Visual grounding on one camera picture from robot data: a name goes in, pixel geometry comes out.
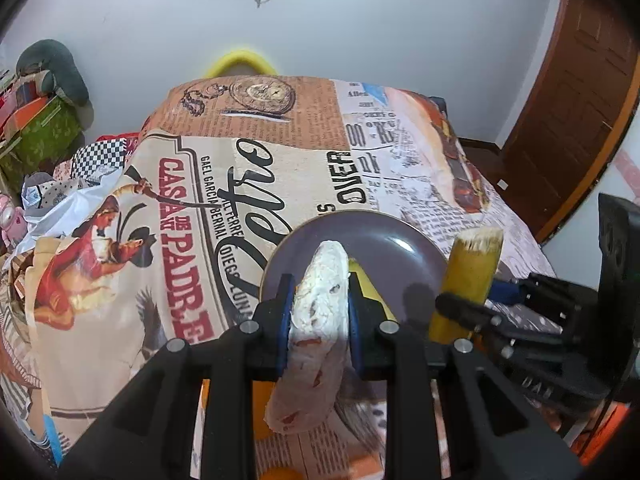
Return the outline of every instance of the pink toy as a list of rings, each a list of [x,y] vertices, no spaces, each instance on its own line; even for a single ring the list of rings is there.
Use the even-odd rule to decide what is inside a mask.
[[[15,207],[12,200],[4,194],[0,194],[0,229],[7,248],[15,247],[27,234],[24,209]]]

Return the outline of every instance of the woman illustration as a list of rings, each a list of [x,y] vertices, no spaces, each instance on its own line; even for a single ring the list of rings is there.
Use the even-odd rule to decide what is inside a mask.
[[[118,222],[115,240],[105,234],[120,214],[118,197],[130,192],[143,194],[149,188],[144,179],[118,188],[91,218],[73,232],[76,240],[53,257],[40,279],[34,304],[37,322],[59,330],[71,329],[76,314],[87,312],[113,298],[110,287],[113,275],[128,262],[137,267],[151,264],[151,246],[156,236],[150,234],[148,227],[139,227],[126,242],[120,241],[127,219],[144,204],[129,212],[122,227]]]

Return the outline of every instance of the white fabric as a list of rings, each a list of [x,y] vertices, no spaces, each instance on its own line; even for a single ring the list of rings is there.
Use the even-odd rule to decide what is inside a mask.
[[[73,230],[104,202],[121,175],[122,170],[120,169],[106,174],[98,186],[76,190],[44,216],[25,215],[24,219],[28,225],[27,234],[14,249],[11,257],[7,258],[2,270],[9,268],[14,256],[33,249],[38,238],[42,236],[70,236]]]

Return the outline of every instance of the bed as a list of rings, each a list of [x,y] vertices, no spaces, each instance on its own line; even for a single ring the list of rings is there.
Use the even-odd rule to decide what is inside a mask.
[[[104,139],[84,150],[91,160],[56,171],[60,182],[105,164],[120,173],[70,235],[38,240],[33,264],[18,270],[22,317],[6,277],[0,287],[2,438],[33,478],[52,476],[168,338],[203,342],[250,317],[268,257],[316,215],[389,214],[445,256],[460,230],[499,226],[502,277],[553,275],[526,225],[466,160],[439,98],[309,77],[196,80],[172,89],[136,142],[127,139],[122,156],[91,159],[100,142],[113,145]],[[519,326],[554,329],[504,309]]]

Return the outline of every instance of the checkered fabric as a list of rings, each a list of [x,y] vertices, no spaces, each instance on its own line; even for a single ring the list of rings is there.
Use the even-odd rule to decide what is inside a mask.
[[[100,166],[124,168],[126,152],[123,139],[100,140],[83,146],[74,155],[71,178],[87,178]]]

